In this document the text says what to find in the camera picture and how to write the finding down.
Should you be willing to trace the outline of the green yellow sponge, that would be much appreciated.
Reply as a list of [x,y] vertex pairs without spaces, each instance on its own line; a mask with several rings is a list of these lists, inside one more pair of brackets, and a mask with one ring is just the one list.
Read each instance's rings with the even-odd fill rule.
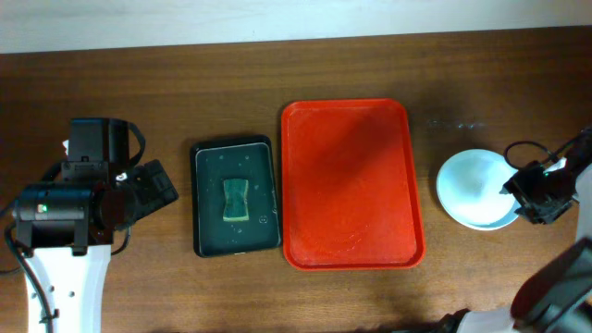
[[223,220],[242,222],[249,219],[248,210],[249,181],[247,179],[224,179],[223,191],[225,206]]

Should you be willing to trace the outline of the light blue plate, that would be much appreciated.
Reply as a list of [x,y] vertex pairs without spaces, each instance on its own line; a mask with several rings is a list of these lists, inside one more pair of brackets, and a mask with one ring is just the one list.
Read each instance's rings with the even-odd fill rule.
[[520,207],[503,185],[516,169],[502,155],[470,149],[449,158],[436,180],[438,199],[458,223],[475,230],[491,231],[509,226]]

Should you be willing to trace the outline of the red plastic tray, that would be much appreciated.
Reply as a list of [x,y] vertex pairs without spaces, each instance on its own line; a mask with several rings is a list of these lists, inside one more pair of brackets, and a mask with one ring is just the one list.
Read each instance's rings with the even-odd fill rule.
[[283,253],[302,271],[409,269],[426,253],[406,109],[390,98],[281,114]]

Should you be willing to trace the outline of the black plastic tray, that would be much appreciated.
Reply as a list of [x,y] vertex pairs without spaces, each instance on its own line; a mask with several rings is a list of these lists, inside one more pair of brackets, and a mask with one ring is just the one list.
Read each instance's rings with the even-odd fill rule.
[[[190,149],[193,249],[202,257],[277,248],[281,223],[271,141],[253,135],[198,142]],[[249,219],[223,220],[224,179],[247,179]]]

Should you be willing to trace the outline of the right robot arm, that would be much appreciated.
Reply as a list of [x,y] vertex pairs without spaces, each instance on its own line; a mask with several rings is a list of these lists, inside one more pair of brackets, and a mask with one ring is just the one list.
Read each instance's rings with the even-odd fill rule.
[[524,166],[506,154],[467,150],[438,172],[437,195],[457,222],[495,229],[520,216],[550,225],[578,209],[576,238],[530,277],[512,305],[493,311],[448,314],[436,332],[588,332],[591,329],[591,129],[582,129],[546,158]]

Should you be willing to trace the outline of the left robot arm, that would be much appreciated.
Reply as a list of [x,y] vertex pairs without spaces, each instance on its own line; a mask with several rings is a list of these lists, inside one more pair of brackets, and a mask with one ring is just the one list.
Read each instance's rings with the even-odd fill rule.
[[23,271],[30,332],[98,332],[117,232],[179,195],[157,160],[130,154],[131,122],[73,118],[66,157],[9,206],[5,240]]

